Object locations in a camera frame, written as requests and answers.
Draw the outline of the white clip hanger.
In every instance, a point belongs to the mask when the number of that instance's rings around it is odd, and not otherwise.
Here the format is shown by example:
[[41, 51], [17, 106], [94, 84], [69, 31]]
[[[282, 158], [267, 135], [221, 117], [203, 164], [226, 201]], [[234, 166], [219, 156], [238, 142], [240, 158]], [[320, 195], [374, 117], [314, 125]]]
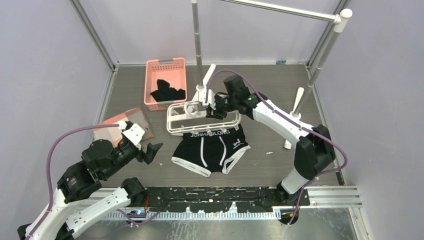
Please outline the white clip hanger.
[[235, 111], [228, 113], [225, 119], [207, 117], [207, 109], [200, 102], [188, 101], [171, 104], [166, 112], [166, 129], [174, 136], [183, 136], [186, 133], [207, 133], [226, 131], [238, 128], [241, 115]]

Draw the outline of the black boxer briefs white trim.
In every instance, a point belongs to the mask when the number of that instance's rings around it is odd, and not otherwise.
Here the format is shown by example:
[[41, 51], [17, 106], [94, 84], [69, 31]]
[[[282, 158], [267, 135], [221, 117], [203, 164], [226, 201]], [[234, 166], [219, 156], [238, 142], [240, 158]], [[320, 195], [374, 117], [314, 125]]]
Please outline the black boxer briefs white trim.
[[184, 133], [171, 162], [204, 177], [227, 175], [250, 149], [241, 124], [238, 128]]

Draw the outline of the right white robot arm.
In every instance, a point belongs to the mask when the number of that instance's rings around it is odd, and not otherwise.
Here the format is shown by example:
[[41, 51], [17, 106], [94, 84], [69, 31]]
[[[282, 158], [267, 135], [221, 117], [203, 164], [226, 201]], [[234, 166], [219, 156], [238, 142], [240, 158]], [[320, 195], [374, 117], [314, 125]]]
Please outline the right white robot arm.
[[262, 123], [295, 147], [293, 169], [280, 181], [276, 196], [283, 205], [291, 205], [297, 193], [335, 160], [329, 130], [322, 124], [311, 126], [283, 112], [265, 95], [247, 87], [247, 80], [232, 75], [223, 81], [226, 92], [206, 91], [206, 116], [222, 120], [230, 112], [238, 112]]

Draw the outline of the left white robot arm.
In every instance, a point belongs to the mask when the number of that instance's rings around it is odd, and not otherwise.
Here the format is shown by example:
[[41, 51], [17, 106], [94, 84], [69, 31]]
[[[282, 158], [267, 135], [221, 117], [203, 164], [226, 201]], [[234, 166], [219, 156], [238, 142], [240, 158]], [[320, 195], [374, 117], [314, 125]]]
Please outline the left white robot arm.
[[57, 182], [52, 198], [37, 219], [17, 229], [21, 240], [74, 240], [100, 218], [123, 207], [138, 207], [147, 200], [146, 189], [137, 177], [127, 178], [110, 195], [84, 210], [84, 200], [102, 187], [112, 175], [133, 159], [150, 164], [163, 143], [133, 144], [122, 137], [117, 146], [99, 139], [81, 153]]

